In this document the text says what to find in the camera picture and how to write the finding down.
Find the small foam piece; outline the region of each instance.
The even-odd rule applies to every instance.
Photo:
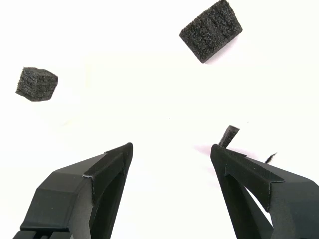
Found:
[[[229,3],[220,0],[187,25],[179,36],[200,62],[205,63],[242,30]]]
[[[229,126],[222,139],[219,142],[219,146],[222,146],[224,148],[227,148],[227,146],[230,144],[230,142],[233,140],[233,138],[236,136],[236,134],[238,133],[239,129],[234,127],[234,126]]]
[[[50,100],[58,84],[58,77],[44,69],[24,67],[16,93],[30,101]]]

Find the black sponge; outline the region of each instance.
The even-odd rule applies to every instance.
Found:
[[[205,63],[242,30],[229,3],[220,0],[187,25],[179,36]]]
[[[20,76],[16,93],[30,101],[50,100],[58,77],[47,70],[24,67]]]
[[[230,142],[233,140],[233,138],[238,133],[239,129],[234,126],[229,126],[227,130],[225,131],[223,137],[221,138],[219,142],[219,146],[222,146],[224,148],[227,148],[227,146],[230,144]]]

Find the white background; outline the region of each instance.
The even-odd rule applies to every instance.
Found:
[[[317,1],[230,0],[243,32],[201,64],[178,34],[214,3],[0,1],[2,238],[53,170],[127,142],[112,239],[234,239],[209,158],[229,124],[255,122],[238,150],[315,180]],[[23,67],[59,77],[50,101],[15,94]]]

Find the black plastic part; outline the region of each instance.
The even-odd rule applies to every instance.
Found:
[[[132,158],[128,143],[51,173],[14,239],[109,239]]]
[[[319,238],[315,182],[217,144],[210,157],[237,239]],[[270,213],[273,226],[247,190]]]
[[[242,31],[229,3],[220,0],[187,25],[179,36],[198,60],[205,63]]]

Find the black foam cube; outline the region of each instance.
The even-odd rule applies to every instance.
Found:
[[[58,84],[53,73],[34,67],[24,67],[16,93],[30,101],[50,100]]]
[[[220,0],[187,25],[179,36],[205,63],[242,30],[229,3]]]

